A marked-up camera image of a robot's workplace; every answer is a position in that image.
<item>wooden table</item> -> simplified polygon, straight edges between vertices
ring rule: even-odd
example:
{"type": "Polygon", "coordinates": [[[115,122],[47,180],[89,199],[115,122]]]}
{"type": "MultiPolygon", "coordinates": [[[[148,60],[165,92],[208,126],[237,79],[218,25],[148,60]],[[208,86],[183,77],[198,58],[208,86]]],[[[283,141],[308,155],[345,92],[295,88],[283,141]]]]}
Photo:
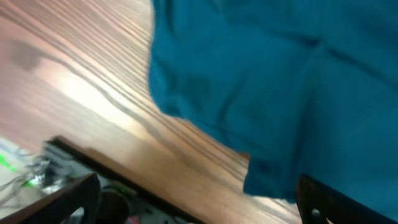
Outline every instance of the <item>wooden table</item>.
{"type": "Polygon", "coordinates": [[[39,152],[61,134],[207,223],[299,220],[294,207],[242,194],[246,159],[154,106],[149,0],[0,0],[0,28],[6,138],[39,152]]]}

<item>cloth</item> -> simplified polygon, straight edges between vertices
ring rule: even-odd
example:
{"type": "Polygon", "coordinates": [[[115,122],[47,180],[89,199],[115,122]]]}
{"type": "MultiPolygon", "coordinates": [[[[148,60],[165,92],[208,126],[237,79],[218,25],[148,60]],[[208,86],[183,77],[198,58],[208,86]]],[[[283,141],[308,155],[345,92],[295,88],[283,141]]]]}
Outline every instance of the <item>cloth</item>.
{"type": "Polygon", "coordinates": [[[250,153],[247,194],[308,174],[398,220],[398,1],[152,3],[151,95],[250,153]]]}

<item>tabletop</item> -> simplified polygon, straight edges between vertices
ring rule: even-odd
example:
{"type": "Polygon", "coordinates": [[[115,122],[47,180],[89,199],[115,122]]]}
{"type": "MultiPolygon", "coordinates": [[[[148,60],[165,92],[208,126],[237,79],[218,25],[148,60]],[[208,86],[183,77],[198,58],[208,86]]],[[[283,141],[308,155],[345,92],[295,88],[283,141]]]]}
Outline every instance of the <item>tabletop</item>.
{"type": "Polygon", "coordinates": [[[0,134],[40,152],[62,135],[206,223],[296,223],[279,200],[242,193],[248,160],[147,89],[149,0],[0,0],[0,134]]]}

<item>wood grain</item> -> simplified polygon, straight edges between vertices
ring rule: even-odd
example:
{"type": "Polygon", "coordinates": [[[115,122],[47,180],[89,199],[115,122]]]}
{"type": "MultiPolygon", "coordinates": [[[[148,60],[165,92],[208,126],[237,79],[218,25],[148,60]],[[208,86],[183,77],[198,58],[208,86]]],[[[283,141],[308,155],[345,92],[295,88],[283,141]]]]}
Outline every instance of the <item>wood grain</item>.
{"type": "Polygon", "coordinates": [[[247,160],[160,114],[147,89],[149,0],[0,0],[0,133],[39,152],[61,134],[207,223],[295,223],[242,194],[247,160]]]}

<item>blue cloth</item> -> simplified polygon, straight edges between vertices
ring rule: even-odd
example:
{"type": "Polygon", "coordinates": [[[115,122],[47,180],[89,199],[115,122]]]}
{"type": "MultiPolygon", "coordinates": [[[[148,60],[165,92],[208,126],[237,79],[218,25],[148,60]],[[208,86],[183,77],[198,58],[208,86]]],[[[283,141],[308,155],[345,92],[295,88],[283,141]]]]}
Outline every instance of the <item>blue cloth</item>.
{"type": "Polygon", "coordinates": [[[152,97],[250,153],[247,194],[308,174],[398,220],[398,1],[152,2],[152,97]]]}

